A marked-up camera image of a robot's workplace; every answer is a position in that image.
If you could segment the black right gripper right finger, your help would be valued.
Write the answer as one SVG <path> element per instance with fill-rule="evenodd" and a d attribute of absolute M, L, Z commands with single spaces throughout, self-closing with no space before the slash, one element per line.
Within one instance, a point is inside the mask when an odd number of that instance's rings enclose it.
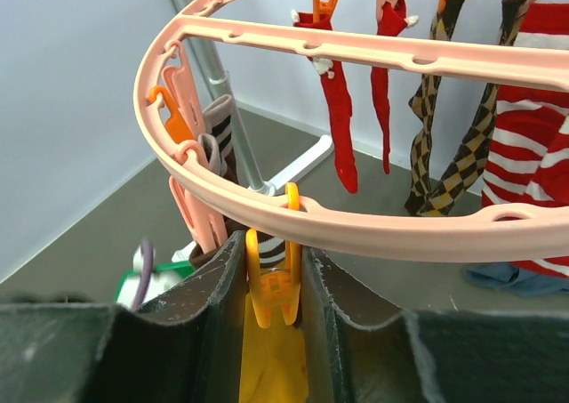
<path fill-rule="evenodd" d="M 405 310 L 302 252 L 312 402 L 565 402 L 564 312 Z"/>

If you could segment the pink clothes peg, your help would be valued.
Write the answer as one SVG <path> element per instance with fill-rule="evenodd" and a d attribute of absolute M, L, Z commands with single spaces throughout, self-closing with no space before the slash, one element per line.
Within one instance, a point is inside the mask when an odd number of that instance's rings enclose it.
<path fill-rule="evenodd" d="M 182 142 L 174 153 L 173 159 L 179 165 L 184 166 L 191 153 L 196 155 L 198 164 L 208 172 L 211 171 L 203 147 L 195 140 Z M 221 247 L 228 239 L 223 215 L 190 193 L 173 176 L 169 178 L 169 186 L 193 240 L 202 251 L 208 253 Z"/>

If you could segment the yellow clothes peg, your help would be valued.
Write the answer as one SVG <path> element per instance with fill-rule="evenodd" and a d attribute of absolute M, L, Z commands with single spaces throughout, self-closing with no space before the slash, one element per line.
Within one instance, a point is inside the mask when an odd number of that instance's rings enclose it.
<path fill-rule="evenodd" d="M 292 325 L 297 318 L 301 290 L 301 245 L 285 241 L 283 267 L 264 268 L 260 264 L 258 233 L 245 234 L 245 262 L 253 311 L 259 327 L 268 329 L 271 313 L 280 309 L 284 323 Z"/>

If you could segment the pink round clip hanger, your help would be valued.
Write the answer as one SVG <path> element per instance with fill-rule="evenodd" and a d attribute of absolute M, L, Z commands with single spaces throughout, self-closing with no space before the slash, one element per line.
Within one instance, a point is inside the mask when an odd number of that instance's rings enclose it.
<path fill-rule="evenodd" d="M 375 216 L 333 211 L 303 197 L 301 210 L 286 197 L 268 197 L 208 172 L 190 157 L 174 159 L 177 144 L 149 98 L 170 44 L 199 36 L 303 56 L 463 77 L 542 90 L 568 87 L 563 50 L 500 47 L 412 38 L 368 36 L 220 20 L 235 0 L 194 0 L 155 38 L 134 81 L 133 104 L 142 134 L 163 166 L 197 198 L 234 220 L 270 235 L 325 250 L 417 262 L 498 262 L 550 258 L 568 252 L 568 211 L 527 204 L 489 206 L 449 218 Z"/>

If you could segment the brown mustard white-striped sock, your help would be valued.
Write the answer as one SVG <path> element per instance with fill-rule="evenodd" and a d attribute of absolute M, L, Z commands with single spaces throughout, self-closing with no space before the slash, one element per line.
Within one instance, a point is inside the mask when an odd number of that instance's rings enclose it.
<path fill-rule="evenodd" d="M 274 316 L 259 327 L 252 300 L 245 298 L 239 384 L 241 402 L 305 402 L 309 397 L 305 342 L 300 328 Z"/>

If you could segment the orange clothes peg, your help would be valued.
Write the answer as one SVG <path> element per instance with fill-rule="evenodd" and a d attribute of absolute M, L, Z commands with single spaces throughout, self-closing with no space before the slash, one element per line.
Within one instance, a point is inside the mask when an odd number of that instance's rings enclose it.
<path fill-rule="evenodd" d="M 151 103 L 156 102 L 158 95 L 162 96 L 164 105 L 170 112 L 170 117 L 164 122 L 164 128 L 173 141 L 181 143 L 187 140 L 194 140 L 194 134 L 188 127 L 170 92 L 161 85 L 155 85 L 149 92 L 149 101 Z"/>

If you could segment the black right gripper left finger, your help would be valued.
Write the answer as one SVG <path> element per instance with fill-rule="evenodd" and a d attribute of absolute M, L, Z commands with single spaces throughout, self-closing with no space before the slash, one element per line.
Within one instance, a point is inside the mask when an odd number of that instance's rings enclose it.
<path fill-rule="evenodd" d="M 4 402 L 235 402 L 244 233 L 136 311 L 102 303 L 1 307 Z"/>

